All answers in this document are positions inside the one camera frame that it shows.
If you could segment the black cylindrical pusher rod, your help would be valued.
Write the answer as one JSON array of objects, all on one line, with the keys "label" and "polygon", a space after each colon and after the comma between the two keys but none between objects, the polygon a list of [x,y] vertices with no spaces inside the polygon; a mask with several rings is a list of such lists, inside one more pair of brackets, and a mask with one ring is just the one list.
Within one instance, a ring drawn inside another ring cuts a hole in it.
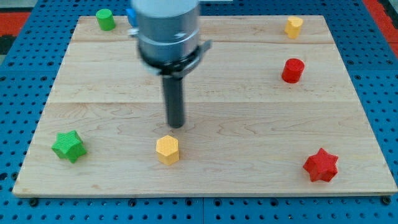
[{"label": "black cylindrical pusher rod", "polygon": [[167,124],[180,128],[185,123],[182,79],[163,77],[164,102]]}]

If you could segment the blue block behind arm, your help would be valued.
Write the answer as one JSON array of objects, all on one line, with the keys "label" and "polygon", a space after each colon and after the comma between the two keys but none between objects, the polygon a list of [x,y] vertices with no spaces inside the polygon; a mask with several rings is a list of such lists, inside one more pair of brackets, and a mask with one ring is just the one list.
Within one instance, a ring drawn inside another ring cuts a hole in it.
[{"label": "blue block behind arm", "polygon": [[127,8],[126,15],[127,15],[127,19],[128,19],[128,22],[130,23],[130,25],[132,27],[138,27],[135,10],[133,8]]}]

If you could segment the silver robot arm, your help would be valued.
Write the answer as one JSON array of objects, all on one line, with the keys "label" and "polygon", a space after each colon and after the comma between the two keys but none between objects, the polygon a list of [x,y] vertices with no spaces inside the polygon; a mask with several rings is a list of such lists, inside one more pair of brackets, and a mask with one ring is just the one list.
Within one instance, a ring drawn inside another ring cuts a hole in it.
[{"label": "silver robot arm", "polygon": [[200,2],[135,0],[131,7],[139,55],[162,77],[167,124],[180,128],[185,123],[183,78],[212,46],[211,40],[200,42]]}]

